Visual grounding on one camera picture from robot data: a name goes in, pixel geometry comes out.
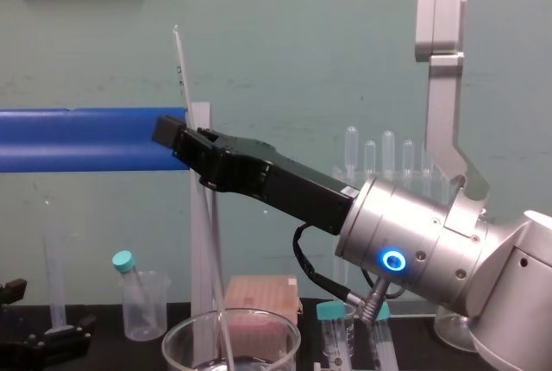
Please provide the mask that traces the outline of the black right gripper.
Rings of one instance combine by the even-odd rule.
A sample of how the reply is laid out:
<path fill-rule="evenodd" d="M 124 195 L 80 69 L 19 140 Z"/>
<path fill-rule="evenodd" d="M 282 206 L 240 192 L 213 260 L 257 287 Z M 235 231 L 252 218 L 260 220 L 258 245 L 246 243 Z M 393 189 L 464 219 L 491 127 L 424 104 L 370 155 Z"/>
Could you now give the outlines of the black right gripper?
<path fill-rule="evenodd" d="M 199 182 L 212 191 L 255 198 L 333 236 L 340 233 L 358 194 L 263 141 L 193 129 L 173 116 L 157 119 L 152 140 L 196 171 Z"/>

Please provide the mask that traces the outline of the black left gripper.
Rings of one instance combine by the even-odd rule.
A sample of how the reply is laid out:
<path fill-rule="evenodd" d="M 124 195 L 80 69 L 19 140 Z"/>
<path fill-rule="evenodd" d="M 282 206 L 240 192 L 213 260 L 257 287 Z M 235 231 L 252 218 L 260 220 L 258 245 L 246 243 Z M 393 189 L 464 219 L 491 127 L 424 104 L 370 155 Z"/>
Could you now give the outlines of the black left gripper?
<path fill-rule="evenodd" d="M 28 282 L 15 279 L 1 285 L 1 315 L 7 306 L 24 299 Z M 37 370 L 86 356 L 97 318 L 88 315 L 75 325 L 63 325 L 41 334 L 31 333 L 22 342 L 1 342 L 2 370 Z"/>

